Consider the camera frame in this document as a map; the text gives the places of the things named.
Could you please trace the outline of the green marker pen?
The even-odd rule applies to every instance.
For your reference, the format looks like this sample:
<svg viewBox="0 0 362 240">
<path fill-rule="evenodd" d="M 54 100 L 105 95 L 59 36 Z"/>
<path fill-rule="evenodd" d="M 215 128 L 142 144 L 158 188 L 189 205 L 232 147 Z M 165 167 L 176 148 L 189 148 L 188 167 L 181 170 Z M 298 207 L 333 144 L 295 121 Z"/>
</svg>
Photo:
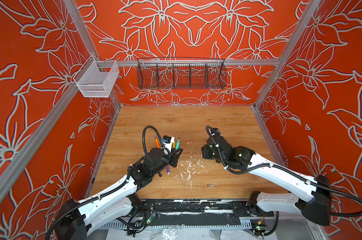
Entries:
<svg viewBox="0 0 362 240">
<path fill-rule="evenodd" d="M 180 143 L 181 143 L 181 139 L 178 138 L 178 140 L 176 142 L 176 150 L 178 150 L 180 148 Z"/>
</svg>

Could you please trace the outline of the orange marker pen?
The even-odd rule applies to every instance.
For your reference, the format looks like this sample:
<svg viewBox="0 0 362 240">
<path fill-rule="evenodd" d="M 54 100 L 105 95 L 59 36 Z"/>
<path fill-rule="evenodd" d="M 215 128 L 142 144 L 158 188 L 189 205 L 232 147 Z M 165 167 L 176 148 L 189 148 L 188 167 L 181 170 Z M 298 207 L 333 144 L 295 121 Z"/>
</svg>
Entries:
<svg viewBox="0 0 362 240">
<path fill-rule="evenodd" d="M 158 139 L 155 139 L 155 141 L 156 141 L 156 145 L 157 145 L 157 147 L 160 149 L 160 148 L 161 148 L 161 145 L 160 145 L 159 140 L 158 140 Z"/>
</svg>

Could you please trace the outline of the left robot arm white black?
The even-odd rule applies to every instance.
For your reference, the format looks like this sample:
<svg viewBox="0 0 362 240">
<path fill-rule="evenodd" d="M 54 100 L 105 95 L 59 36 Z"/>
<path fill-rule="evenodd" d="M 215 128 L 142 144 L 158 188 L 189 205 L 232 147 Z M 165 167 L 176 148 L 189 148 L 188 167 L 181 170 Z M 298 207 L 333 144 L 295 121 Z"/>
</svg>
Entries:
<svg viewBox="0 0 362 240">
<path fill-rule="evenodd" d="M 142 232 L 156 212 L 144 208 L 137 191 L 153 181 L 168 166 L 177 167 L 183 149 L 172 147 L 171 143 L 160 141 L 158 148 L 147 150 L 146 131 L 143 129 L 142 142 L 144 155 L 128 166 L 127 174 L 101 192 L 80 200 L 68 200 L 63 204 L 56 220 L 47 230 L 45 238 L 55 235 L 58 240 L 84 240 L 99 227 L 112 220 L 118 220 L 127 228 L 128 235 Z"/>
</svg>

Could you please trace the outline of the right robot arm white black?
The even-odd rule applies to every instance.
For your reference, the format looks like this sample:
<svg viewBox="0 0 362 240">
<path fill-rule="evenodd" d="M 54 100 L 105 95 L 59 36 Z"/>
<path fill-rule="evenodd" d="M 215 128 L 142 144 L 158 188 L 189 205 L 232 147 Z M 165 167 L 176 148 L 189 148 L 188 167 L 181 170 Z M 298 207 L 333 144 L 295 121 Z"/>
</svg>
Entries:
<svg viewBox="0 0 362 240">
<path fill-rule="evenodd" d="M 263 212 L 301 214 L 307 220 L 320 226 L 329 226 L 332 217 L 362 216 L 362 210 L 354 213 L 332 212 L 333 194 L 353 200 L 361 206 L 362 199 L 331 188 L 327 177 L 300 174 L 244 146 L 232 147 L 217 128 L 206 126 L 206 132 L 209 138 L 202 147 L 204 159 L 215 160 L 234 175 L 256 175 L 288 191 L 283 195 L 256 192 L 255 197 L 249 199 L 251 208 Z"/>
</svg>

